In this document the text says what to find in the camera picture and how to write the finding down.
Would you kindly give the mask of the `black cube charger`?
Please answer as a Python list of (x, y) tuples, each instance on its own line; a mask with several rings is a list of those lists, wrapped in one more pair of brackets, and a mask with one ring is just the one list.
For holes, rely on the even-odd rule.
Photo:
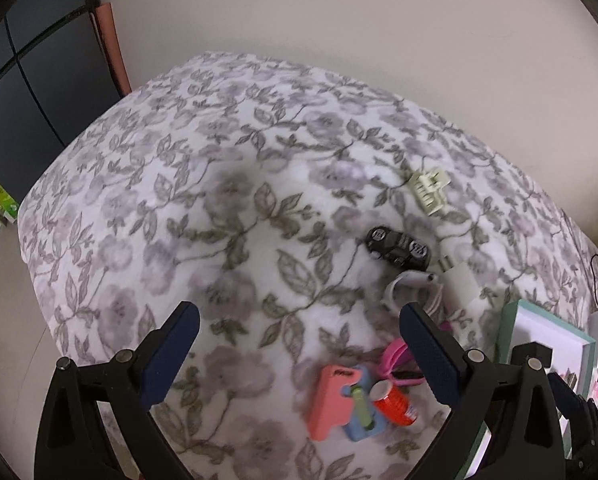
[(510, 352), (509, 363), (512, 365), (528, 364), (534, 370), (546, 370), (552, 366), (553, 349), (545, 344), (532, 341), (517, 344)]

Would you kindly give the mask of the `pink kids watch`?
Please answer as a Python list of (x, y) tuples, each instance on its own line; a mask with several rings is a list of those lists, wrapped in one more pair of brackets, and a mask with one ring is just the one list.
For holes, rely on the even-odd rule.
[(413, 387), (426, 381), (416, 364), (410, 347), (402, 338), (395, 339), (384, 349), (377, 367), (377, 376), (399, 387)]

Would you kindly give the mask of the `teal white shallow box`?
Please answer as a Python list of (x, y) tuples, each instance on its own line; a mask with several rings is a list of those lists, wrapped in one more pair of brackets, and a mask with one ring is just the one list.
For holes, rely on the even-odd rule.
[(537, 359), (546, 373), (556, 374), (573, 393), (587, 396), (596, 353), (592, 336), (527, 300), (506, 304), (500, 314), (496, 362)]

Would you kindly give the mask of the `white power strip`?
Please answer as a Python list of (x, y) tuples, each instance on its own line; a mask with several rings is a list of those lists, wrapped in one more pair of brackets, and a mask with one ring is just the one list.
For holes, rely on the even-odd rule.
[(598, 350), (598, 310), (588, 317), (586, 331), (596, 341), (596, 349)]

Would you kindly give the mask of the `white USB charger plug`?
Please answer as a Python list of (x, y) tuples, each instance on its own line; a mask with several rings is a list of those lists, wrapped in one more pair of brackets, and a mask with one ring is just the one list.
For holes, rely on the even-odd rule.
[(465, 309), (479, 297), (480, 287), (468, 263), (443, 256), (439, 268), (443, 303), (448, 314)]

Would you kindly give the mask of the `white smart watch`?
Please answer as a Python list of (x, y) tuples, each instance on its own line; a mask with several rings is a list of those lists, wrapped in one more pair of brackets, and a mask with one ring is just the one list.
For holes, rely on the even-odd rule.
[(436, 274), (405, 271), (387, 284), (382, 305), (389, 312), (398, 314), (406, 304), (416, 302), (433, 318), (441, 307), (442, 290), (443, 285)]

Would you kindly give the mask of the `black toy car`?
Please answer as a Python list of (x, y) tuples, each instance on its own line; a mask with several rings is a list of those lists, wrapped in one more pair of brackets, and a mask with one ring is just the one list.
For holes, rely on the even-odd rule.
[(410, 234), (387, 226), (371, 228), (365, 237), (365, 246), (371, 255), (404, 271), (427, 270), (430, 262), (429, 247)]

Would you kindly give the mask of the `cream hair claw clip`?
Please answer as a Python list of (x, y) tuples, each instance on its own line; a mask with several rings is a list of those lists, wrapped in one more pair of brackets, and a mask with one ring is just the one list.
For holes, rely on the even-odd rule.
[(407, 182), (419, 207), (431, 216), (440, 211), (447, 203), (444, 188), (451, 182), (448, 174), (439, 168), (429, 171), (415, 171)]

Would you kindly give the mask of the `floral grey white blanket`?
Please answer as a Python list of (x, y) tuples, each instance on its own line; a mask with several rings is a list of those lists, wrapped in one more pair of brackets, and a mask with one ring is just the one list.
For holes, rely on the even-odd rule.
[[(427, 216), (415, 171), (451, 179)], [(201, 330), (152, 414), (200, 479), (402, 479), (448, 409), (350, 441), (308, 438), (327, 364), (372, 365), (399, 333), (395, 277), (364, 238), (387, 226), (465, 261), (479, 297), (448, 317), (495, 348), (500, 311), (533, 302), (584, 328), (594, 243), (520, 168), (431, 110), (335, 73), (211, 52), (147, 82), (56, 159), (19, 214), (52, 338), (78, 364), (134, 348), (183, 300)]]

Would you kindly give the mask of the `dark cabinet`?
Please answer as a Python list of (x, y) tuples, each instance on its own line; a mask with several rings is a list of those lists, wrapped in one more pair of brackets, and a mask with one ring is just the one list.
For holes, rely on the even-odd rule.
[(21, 202), (128, 91), (100, 0), (0, 0), (0, 185)]

